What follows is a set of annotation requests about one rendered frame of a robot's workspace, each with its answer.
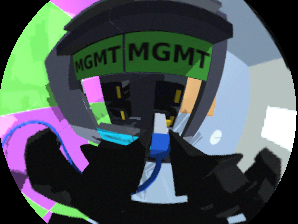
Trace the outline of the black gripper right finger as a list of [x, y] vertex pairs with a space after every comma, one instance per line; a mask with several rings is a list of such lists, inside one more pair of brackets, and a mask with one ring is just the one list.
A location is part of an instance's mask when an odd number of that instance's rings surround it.
[[173, 129], [169, 129], [170, 164], [172, 164], [173, 184], [176, 186], [174, 196], [188, 196], [190, 189], [201, 184], [210, 175], [230, 165], [237, 165], [242, 160], [242, 153], [231, 153], [225, 156], [210, 156], [192, 147], [189, 141], [182, 139]]

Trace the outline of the blue ethernet cable with plug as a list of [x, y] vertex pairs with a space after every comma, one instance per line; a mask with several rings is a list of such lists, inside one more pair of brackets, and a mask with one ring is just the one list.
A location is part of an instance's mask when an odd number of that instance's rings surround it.
[[[51, 127], [49, 123], [45, 123], [45, 121], [37, 121], [37, 120], [29, 120], [29, 123], [36, 123], [36, 124], [44, 124], [48, 125], [48, 127]], [[20, 125], [31, 125], [29, 123], [19, 123]], [[20, 125], [17, 125], [15, 128], [20, 128]], [[161, 159], [166, 159], [166, 156], [169, 155], [170, 151], [170, 136], [169, 136], [169, 128], [166, 128], [166, 125], [170, 125], [170, 120], [165, 120], [165, 113], [156, 113], [156, 117], [154, 117], [154, 132], [153, 132], [153, 139], [152, 139], [152, 151], [150, 151], [150, 157], [156, 157], [156, 167], [154, 167], [152, 171], [152, 176], [149, 177], [148, 180], [145, 181], [144, 184], [141, 186], [138, 186], [138, 192], [141, 192], [141, 190], [145, 190], [146, 188], [149, 188], [150, 185], [153, 184], [154, 180], [157, 180], [158, 173], [160, 173], [162, 165], [161, 165]], [[65, 148], [65, 144], [63, 143], [63, 140], [61, 140], [61, 137], [59, 136], [59, 132], [56, 131], [55, 128], [51, 127], [52, 131], [56, 133], [57, 137], [60, 139], [60, 143], [63, 144], [61, 147], [64, 149], [65, 155], [68, 157], [69, 163], [71, 163], [72, 167], [76, 169], [76, 171], [80, 172], [82, 175], [82, 172], [80, 171], [80, 168], [77, 168], [77, 165], [74, 164], [74, 161], [72, 161], [72, 157], [69, 157], [69, 153], [67, 151], [67, 148]], [[11, 129], [11, 132], [7, 132], [7, 136], [5, 136], [4, 141], [8, 141], [9, 135], [12, 135], [12, 132], [16, 132], [16, 129]], [[4, 144], [4, 141], [1, 141], [1, 144]]]

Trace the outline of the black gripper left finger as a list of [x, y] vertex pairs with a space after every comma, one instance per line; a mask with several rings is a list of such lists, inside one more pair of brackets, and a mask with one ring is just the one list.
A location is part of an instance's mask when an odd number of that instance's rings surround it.
[[81, 144], [80, 151], [84, 153], [88, 163], [125, 177], [130, 186], [130, 192], [137, 194], [142, 171], [144, 171], [150, 147], [152, 147], [152, 139], [153, 128], [150, 128], [124, 148], [100, 148], [93, 144]]

